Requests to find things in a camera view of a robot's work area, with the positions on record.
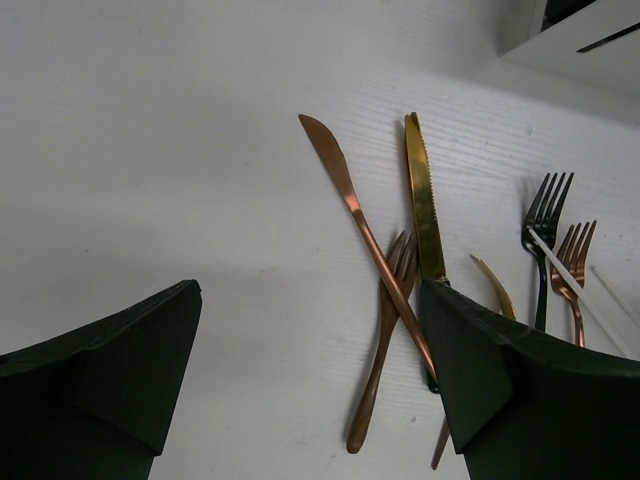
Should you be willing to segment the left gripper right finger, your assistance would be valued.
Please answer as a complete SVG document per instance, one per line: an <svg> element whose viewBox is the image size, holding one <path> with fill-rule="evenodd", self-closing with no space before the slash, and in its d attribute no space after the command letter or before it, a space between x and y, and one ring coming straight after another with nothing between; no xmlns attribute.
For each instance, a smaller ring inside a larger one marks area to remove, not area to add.
<svg viewBox="0 0 640 480"><path fill-rule="evenodd" d="M473 479L636 479L639 364L423 281L419 321Z"/></svg>

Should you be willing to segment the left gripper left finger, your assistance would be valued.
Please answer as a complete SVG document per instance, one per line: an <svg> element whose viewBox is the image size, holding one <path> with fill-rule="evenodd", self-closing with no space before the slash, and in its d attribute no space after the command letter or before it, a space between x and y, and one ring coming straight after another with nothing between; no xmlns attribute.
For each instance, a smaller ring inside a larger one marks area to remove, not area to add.
<svg viewBox="0 0 640 480"><path fill-rule="evenodd" d="M146 479L163 452L202 310L183 280L1 357L4 479Z"/></svg>

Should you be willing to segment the white chopstick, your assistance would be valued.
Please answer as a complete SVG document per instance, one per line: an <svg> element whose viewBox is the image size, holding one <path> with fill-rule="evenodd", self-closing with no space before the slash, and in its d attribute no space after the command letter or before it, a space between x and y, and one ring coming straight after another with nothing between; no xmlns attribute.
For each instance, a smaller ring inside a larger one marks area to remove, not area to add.
<svg viewBox="0 0 640 480"><path fill-rule="evenodd" d="M639 327L640 326L639 313L622 297L622 295L618 292L618 290L614 287L614 285L601 273L601 271L599 269L596 268L595 265L591 265L590 266L590 270L594 273L594 275L602 283L604 288L609 292L609 294L618 303L620 308L632 320L632 322L637 327Z"/></svg>
<svg viewBox="0 0 640 480"><path fill-rule="evenodd" d="M559 271L560 276L564 279L564 281L568 284L568 286L576 294L576 296L581 300L584 307L591 313L593 318L611 339L611 341L616 345L616 347L623 353L626 358L638 361L639 355L629 347L627 342L618 333L615 327L607 320L604 314L597 308L597 306L589 297L588 293L579 286L579 283L571 275L570 271L557 258L553 251L546 245L546 243L532 228L528 228L528 232L534 239L534 242L542 249L551 264Z"/></svg>

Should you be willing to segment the rose copper fork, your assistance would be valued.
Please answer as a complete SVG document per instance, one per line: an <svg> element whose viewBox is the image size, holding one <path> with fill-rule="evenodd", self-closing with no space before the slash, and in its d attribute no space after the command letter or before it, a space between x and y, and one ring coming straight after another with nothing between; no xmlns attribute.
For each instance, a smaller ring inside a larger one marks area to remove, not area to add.
<svg viewBox="0 0 640 480"><path fill-rule="evenodd" d="M586 259L596 226L596 220L586 222L585 224L572 224L557 252L557 258L581 288L585 286ZM551 265L550 273L553 291L557 295L564 297L571 308L574 322L575 344L584 348L584 322L578 303L578 295L564 280L554 265Z"/></svg>

